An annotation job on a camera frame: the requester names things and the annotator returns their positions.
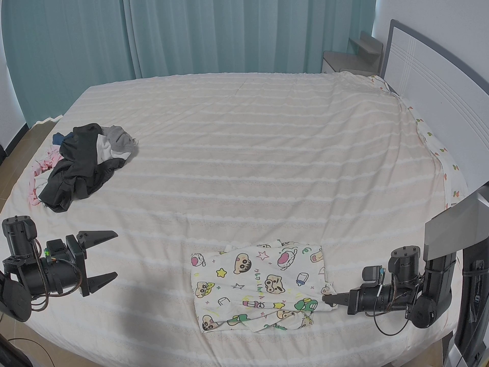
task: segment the teal curtain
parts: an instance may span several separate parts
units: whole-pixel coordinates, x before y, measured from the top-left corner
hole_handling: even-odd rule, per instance
[[[3,0],[7,64],[32,125],[89,86],[204,72],[320,72],[372,33],[376,0]]]

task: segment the white wall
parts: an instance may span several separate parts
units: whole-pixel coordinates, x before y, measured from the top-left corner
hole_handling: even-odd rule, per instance
[[[24,124],[24,115],[17,101],[5,60],[0,24],[0,144],[3,149],[7,148]]]
[[[489,0],[377,0],[373,36],[384,48],[391,19],[437,42],[489,82]]]

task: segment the mattress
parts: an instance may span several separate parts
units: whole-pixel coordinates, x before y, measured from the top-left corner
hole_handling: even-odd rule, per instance
[[[443,170],[407,108],[369,78],[230,73],[106,84],[86,90],[53,133],[91,122],[138,139],[125,166],[65,213],[28,204],[26,169],[2,211],[31,216],[43,246],[79,230],[119,234],[86,261],[89,276],[118,278],[89,297],[51,299],[27,322],[55,344],[105,366],[383,365],[454,329],[459,265],[452,304],[428,329],[409,323],[386,337],[339,306],[298,330],[199,330],[195,251],[320,244],[328,281],[347,292],[364,266],[423,246],[425,222],[445,208]],[[0,251],[9,255],[5,238]],[[403,322],[403,312],[378,318],[389,333]]]

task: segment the nightstand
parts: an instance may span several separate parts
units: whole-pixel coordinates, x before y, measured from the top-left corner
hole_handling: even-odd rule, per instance
[[[357,54],[324,52],[321,73],[349,71],[355,75],[376,75],[379,72],[383,44],[365,31],[360,33],[359,39],[349,38]]]

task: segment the headboard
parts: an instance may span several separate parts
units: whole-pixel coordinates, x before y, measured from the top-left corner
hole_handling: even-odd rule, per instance
[[[381,76],[461,165],[469,193],[489,180],[489,83],[448,50],[392,20]]]

